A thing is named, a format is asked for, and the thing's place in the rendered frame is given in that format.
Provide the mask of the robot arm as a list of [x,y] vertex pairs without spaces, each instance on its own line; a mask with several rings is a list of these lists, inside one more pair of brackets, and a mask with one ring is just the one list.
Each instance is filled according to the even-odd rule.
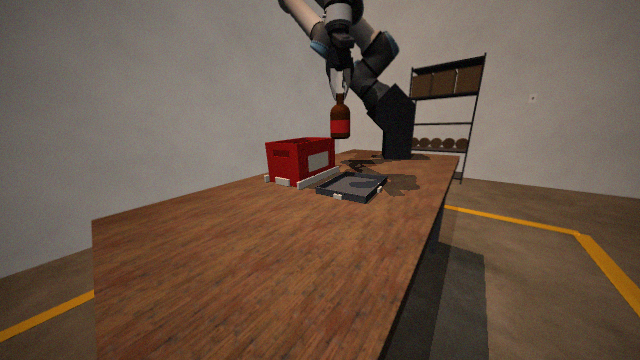
[[[282,10],[288,14],[290,11],[311,39],[310,47],[324,59],[331,42],[342,50],[353,49],[354,43],[360,48],[363,58],[354,62],[349,88],[363,101],[368,111],[390,89],[377,78],[397,56],[399,47],[389,32],[374,30],[362,17],[363,0],[315,1],[324,10],[324,21],[303,0],[278,0]],[[326,30],[336,23],[347,24],[349,34],[332,33],[330,41]]]

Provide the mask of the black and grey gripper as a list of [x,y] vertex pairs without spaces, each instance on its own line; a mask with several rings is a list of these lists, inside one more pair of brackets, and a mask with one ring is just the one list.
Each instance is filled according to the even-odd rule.
[[[327,34],[328,36],[330,36],[330,41],[331,41],[332,33],[348,34],[349,26],[344,23],[332,24],[327,29]],[[328,50],[328,52],[325,55],[325,58],[326,58],[326,73],[329,78],[329,85],[335,101],[337,99],[337,91],[336,91],[337,73],[345,70],[342,73],[342,76],[343,76],[342,88],[344,89],[343,94],[344,94],[344,101],[345,101],[348,90],[349,90],[349,86],[353,77],[353,73],[354,73],[354,62],[353,62],[353,57],[351,57],[351,51],[349,49],[348,50],[339,49],[331,42],[331,49]]]

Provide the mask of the dark red open crate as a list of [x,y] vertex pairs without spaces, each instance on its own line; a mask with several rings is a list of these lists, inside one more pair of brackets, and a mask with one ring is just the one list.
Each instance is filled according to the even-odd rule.
[[335,145],[328,137],[266,142],[265,147],[270,182],[280,177],[297,187],[297,182],[335,167]]

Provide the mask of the brown bottle with red label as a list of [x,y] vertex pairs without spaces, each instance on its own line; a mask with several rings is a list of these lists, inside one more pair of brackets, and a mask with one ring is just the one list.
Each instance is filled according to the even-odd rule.
[[337,94],[336,105],[330,112],[330,133],[332,139],[350,137],[350,110],[344,104],[344,94]]

